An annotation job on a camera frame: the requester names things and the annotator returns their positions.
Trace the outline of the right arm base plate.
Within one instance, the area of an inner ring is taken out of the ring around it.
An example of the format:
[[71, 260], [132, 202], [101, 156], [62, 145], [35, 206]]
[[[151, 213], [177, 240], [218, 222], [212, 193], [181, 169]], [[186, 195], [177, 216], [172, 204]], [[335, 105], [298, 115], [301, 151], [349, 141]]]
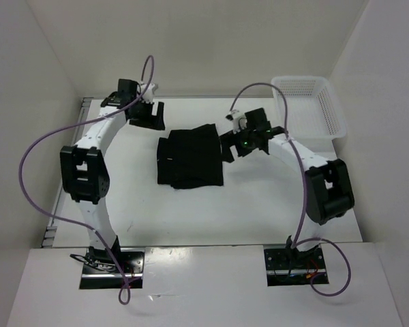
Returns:
[[312, 279], [314, 285], [329, 284], [320, 247], [297, 259], [290, 259], [283, 245], [265, 247], [263, 251], [268, 287], [309, 285]]

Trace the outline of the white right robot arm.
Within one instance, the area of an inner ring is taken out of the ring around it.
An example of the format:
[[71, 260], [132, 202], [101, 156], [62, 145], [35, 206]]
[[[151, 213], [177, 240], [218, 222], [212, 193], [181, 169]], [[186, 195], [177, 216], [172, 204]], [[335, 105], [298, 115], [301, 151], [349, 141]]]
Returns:
[[303, 222], [298, 223], [296, 232], [287, 238], [285, 258], [291, 267], [302, 267], [320, 243], [322, 227], [354, 207], [345, 162], [318, 155], [291, 138], [283, 127], [272, 127], [263, 108], [246, 113], [231, 110], [226, 119], [232, 123], [232, 130], [219, 137], [223, 161], [234, 161], [232, 147], [238, 157], [258, 149], [301, 174]]

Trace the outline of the black shorts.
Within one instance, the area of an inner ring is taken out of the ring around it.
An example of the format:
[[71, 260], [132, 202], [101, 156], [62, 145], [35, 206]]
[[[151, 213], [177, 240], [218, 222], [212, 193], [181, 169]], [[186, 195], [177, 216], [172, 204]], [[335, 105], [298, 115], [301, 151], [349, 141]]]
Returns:
[[174, 189], [224, 184], [222, 152], [216, 125], [176, 129], [157, 145], [157, 183]]

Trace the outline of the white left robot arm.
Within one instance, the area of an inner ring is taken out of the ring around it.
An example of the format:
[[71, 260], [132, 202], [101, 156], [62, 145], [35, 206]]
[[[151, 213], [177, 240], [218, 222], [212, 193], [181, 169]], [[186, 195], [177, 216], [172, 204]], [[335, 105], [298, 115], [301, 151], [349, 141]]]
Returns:
[[104, 156], [126, 124], [163, 131], [164, 103], [156, 104], [153, 82], [120, 79], [117, 90], [100, 104], [94, 123], [72, 146], [60, 151], [63, 189], [77, 203], [89, 233], [85, 264], [114, 272], [123, 259], [119, 238], [112, 228], [106, 195], [110, 176]]

